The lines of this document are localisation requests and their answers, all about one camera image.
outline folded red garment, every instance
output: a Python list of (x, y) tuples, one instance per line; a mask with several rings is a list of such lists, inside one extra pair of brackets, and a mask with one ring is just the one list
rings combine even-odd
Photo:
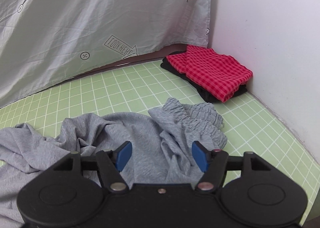
[(222, 102), (230, 99), (253, 76), (232, 56), (220, 55), (213, 49), (193, 45), (185, 53), (167, 56), (169, 63), (181, 74), (202, 86)]

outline blue gripper pad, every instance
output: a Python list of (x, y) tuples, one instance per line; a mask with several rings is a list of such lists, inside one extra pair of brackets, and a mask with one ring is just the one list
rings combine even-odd
[(124, 144), (118, 148), (118, 155), (115, 163), (116, 169), (121, 172), (126, 164), (128, 163), (129, 159), (132, 155), (132, 143), (130, 141), (126, 141)]
[(192, 143), (192, 147), (191, 147), (192, 156), (196, 161), (199, 169), (202, 172), (206, 172), (209, 168), (206, 152), (209, 152), (209, 151), (204, 146), (202, 146), (202, 148), (200, 148), (200, 146), (202, 145), (198, 141), (194, 141)]

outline green grid mat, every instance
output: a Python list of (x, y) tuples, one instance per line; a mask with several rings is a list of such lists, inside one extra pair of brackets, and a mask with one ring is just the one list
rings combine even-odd
[[(56, 137), (66, 117), (125, 111), (148, 115), (148, 109), (163, 105), (168, 97), (186, 104), (204, 102), (195, 88), (160, 68), (160, 63), (106, 71), (21, 99), (0, 110), (0, 128), (27, 122), (42, 135)], [(250, 94), (214, 105), (224, 119), (222, 131), (228, 137), (225, 151), (234, 156), (254, 151), (305, 189), (309, 204), (303, 223), (320, 187), (320, 166), (291, 132)], [(239, 174), (229, 171), (226, 182)]]

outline folded clothes stack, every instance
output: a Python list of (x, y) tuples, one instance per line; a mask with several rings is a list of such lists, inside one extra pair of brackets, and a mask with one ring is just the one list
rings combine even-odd
[(246, 83), (253, 76), (232, 56), (193, 45), (164, 58), (161, 67), (188, 81), (207, 103), (226, 102), (247, 92)]

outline white wall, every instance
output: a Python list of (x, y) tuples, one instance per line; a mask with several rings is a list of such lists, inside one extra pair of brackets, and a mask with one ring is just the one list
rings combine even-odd
[(212, 0), (210, 34), (209, 47), (253, 71), (250, 91), (320, 162), (320, 0)]

